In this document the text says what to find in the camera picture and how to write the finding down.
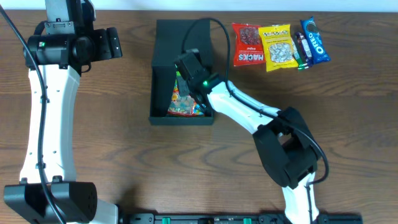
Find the blue Oreo cookie pack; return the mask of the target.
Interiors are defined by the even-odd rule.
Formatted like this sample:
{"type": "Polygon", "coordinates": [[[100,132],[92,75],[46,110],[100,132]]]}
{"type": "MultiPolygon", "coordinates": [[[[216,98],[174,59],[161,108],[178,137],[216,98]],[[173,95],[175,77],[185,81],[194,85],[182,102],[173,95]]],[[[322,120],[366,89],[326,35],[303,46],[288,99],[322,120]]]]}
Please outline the blue Oreo cookie pack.
{"type": "Polygon", "coordinates": [[[312,53],[313,64],[329,62],[331,58],[325,50],[322,37],[315,23],[314,17],[301,20],[300,23],[312,53]]]}

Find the yellow Hacks candy bag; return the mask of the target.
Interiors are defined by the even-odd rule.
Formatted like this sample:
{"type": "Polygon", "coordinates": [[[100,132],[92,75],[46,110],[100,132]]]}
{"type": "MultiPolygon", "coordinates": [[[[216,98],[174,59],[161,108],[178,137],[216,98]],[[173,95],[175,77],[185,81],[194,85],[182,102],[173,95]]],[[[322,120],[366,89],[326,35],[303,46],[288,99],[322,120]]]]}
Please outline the yellow Hacks candy bag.
{"type": "Polygon", "coordinates": [[[290,24],[260,27],[258,31],[266,60],[266,72],[298,67],[294,58],[290,24]]]}

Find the green Haribo gummy bag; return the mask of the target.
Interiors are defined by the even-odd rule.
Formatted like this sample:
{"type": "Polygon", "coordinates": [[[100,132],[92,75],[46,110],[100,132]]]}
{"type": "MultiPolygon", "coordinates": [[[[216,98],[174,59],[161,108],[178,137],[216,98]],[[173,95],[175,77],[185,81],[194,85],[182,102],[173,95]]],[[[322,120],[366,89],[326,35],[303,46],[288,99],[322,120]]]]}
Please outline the green Haribo gummy bag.
{"type": "Polygon", "coordinates": [[[203,116],[204,112],[196,101],[183,89],[180,93],[179,83],[183,82],[180,72],[176,72],[175,85],[167,114],[171,116],[196,117],[203,116]]]}

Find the black gift box with lid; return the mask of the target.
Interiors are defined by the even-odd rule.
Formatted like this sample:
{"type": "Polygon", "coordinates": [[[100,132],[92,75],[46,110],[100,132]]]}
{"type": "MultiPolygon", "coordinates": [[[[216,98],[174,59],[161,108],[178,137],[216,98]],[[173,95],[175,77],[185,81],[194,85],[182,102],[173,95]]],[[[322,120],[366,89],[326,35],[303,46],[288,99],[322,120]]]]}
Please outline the black gift box with lid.
{"type": "Polygon", "coordinates": [[[182,49],[198,49],[202,64],[209,70],[213,66],[209,21],[198,22],[190,31],[185,46],[182,47],[184,35],[193,23],[193,20],[182,19],[159,19],[156,22],[149,115],[152,125],[201,126],[212,125],[214,122],[212,112],[196,117],[167,114],[177,76],[174,61],[182,49]]]}

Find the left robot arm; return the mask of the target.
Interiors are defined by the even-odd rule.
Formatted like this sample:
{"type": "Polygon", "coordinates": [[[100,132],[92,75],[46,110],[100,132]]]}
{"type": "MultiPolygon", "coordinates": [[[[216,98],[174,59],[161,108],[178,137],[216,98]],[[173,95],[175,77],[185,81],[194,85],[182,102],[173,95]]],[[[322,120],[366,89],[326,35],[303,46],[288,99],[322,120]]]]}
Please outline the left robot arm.
{"type": "Polygon", "coordinates": [[[29,223],[117,223],[117,205],[79,182],[73,157],[73,113],[80,78],[93,62],[122,56],[117,30],[95,29],[92,2],[45,3],[47,19],[22,40],[31,89],[27,154],[5,204],[29,223]]]}

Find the red Hacks candy bag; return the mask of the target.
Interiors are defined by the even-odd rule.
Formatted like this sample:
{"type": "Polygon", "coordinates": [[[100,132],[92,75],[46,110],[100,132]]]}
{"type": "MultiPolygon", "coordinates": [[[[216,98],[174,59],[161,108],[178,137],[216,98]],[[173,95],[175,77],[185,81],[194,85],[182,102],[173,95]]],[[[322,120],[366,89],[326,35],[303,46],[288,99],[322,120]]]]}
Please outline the red Hacks candy bag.
{"type": "Polygon", "coordinates": [[[260,25],[232,23],[236,34],[233,65],[257,65],[266,62],[262,40],[259,35],[260,25]]]}

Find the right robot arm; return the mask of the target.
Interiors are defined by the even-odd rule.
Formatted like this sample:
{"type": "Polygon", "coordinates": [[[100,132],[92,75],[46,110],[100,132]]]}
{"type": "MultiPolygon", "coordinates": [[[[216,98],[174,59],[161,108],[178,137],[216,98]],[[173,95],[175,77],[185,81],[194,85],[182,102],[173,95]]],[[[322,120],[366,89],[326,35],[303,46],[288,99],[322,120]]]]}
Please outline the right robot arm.
{"type": "Polygon", "coordinates": [[[299,112],[264,105],[210,73],[196,49],[179,55],[175,66],[202,108],[231,118],[252,135],[264,170],[282,188],[288,221],[315,223],[313,185],[320,153],[299,112]]]}

